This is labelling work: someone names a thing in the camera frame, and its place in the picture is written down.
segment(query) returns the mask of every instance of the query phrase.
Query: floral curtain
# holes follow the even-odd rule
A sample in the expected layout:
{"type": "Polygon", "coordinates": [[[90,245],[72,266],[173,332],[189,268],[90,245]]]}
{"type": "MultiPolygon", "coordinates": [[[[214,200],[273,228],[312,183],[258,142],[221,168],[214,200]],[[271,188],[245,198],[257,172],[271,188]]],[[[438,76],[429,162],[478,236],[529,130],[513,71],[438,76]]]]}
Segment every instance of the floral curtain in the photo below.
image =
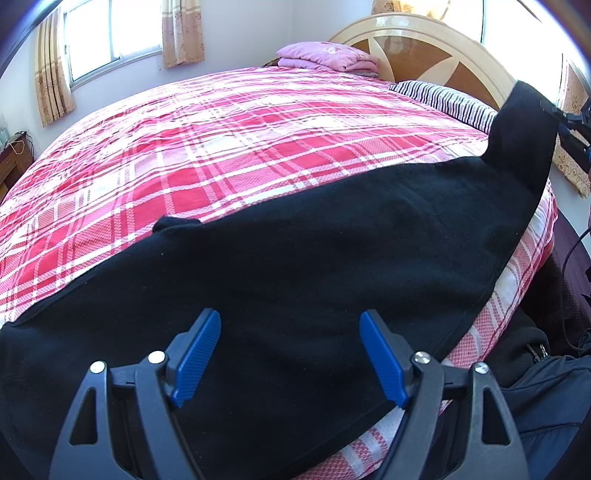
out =
{"type": "Polygon", "coordinates": [[[63,18],[58,7],[37,27],[35,89],[44,127],[76,107],[65,74],[63,18]]]}
{"type": "MultiPolygon", "coordinates": [[[[589,96],[585,92],[583,85],[571,65],[566,61],[564,62],[564,65],[564,80],[560,92],[558,107],[567,113],[580,113],[581,108],[589,96]]],[[[579,135],[579,133],[575,132],[575,135],[584,142],[583,137],[579,135]]],[[[589,176],[577,165],[571,156],[565,152],[558,140],[556,141],[556,150],[554,151],[552,162],[564,174],[574,188],[577,189],[581,197],[589,196],[589,193],[591,192],[589,176]]]]}
{"type": "Polygon", "coordinates": [[[443,20],[452,0],[374,0],[371,13],[402,12],[443,20]]]}
{"type": "Polygon", "coordinates": [[[166,68],[205,59],[200,0],[162,1],[162,45],[166,68]]]}

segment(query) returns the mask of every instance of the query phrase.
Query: blue rubber pad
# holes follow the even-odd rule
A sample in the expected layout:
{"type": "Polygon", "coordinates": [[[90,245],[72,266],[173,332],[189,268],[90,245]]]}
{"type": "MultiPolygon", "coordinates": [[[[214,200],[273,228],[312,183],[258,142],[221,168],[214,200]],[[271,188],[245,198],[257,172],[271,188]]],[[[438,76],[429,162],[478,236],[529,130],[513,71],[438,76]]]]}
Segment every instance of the blue rubber pad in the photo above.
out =
{"type": "Polygon", "coordinates": [[[220,314],[212,310],[176,370],[170,399],[177,408],[195,395],[203,372],[222,333],[220,314]]]}
{"type": "Polygon", "coordinates": [[[404,387],[402,368],[368,312],[361,315],[359,333],[386,398],[404,408],[408,402],[408,394],[404,387]]]}

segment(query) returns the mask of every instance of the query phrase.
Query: silver screw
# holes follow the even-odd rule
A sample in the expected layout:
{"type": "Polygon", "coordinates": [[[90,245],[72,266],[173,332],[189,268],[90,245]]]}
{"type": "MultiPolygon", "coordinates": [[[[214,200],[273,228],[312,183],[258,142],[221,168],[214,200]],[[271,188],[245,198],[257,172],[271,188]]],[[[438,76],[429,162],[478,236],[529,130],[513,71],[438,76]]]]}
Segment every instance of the silver screw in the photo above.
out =
{"type": "Polygon", "coordinates": [[[491,368],[484,362],[477,362],[474,364],[474,370],[476,370],[477,374],[485,375],[490,369],[491,368]]]}
{"type": "Polygon", "coordinates": [[[161,364],[166,358],[166,353],[156,350],[148,355],[148,362],[151,364],[161,364]]]}
{"type": "Polygon", "coordinates": [[[90,366],[90,371],[94,374],[100,374],[105,369],[105,367],[105,363],[99,360],[98,362],[95,362],[90,366]]]}
{"type": "Polygon", "coordinates": [[[421,365],[427,365],[431,361],[431,355],[427,352],[417,352],[413,358],[416,363],[421,365]]]}

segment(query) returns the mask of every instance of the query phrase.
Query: window sill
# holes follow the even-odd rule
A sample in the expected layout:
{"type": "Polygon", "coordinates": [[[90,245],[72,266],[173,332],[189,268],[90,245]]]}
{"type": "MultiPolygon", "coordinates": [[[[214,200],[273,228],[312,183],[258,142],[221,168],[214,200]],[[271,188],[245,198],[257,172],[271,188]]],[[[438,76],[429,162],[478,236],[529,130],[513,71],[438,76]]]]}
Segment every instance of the window sill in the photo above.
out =
{"type": "Polygon", "coordinates": [[[136,55],[133,55],[131,57],[127,57],[125,59],[118,59],[118,60],[112,61],[112,62],[108,63],[107,65],[103,65],[102,67],[99,67],[96,70],[92,70],[92,72],[89,72],[86,75],[83,75],[82,77],[80,77],[79,79],[76,79],[73,82],[70,82],[70,90],[74,91],[78,87],[81,87],[82,85],[93,81],[95,78],[98,78],[101,75],[104,75],[106,73],[112,72],[113,70],[116,70],[120,67],[123,67],[125,65],[129,65],[130,63],[133,63],[133,62],[141,60],[141,59],[145,59],[147,57],[153,57],[154,55],[159,55],[161,53],[162,53],[162,47],[159,47],[159,48],[156,48],[155,50],[140,52],[136,55]]]}

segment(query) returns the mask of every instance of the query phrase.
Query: bed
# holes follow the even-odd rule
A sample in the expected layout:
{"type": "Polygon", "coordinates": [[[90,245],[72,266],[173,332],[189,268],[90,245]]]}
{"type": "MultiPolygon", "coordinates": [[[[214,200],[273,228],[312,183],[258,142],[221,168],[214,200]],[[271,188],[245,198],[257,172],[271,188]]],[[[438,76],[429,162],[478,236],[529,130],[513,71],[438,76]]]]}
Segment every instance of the bed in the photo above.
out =
{"type": "MultiPolygon", "coordinates": [[[[478,44],[415,15],[369,17],[333,41],[377,54],[382,80],[453,86],[496,109],[514,84],[478,44]],[[404,70],[405,56],[412,69],[404,70]]],[[[208,222],[364,171],[486,150],[485,133],[388,86],[349,74],[251,68],[157,87],[82,119],[0,206],[0,325],[149,235],[163,215],[208,222]]],[[[550,255],[556,218],[548,183],[493,296],[448,364],[468,367],[490,352],[550,255]]],[[[401,416],[393,410],[299,478],[372,472],[401,416]]]]}

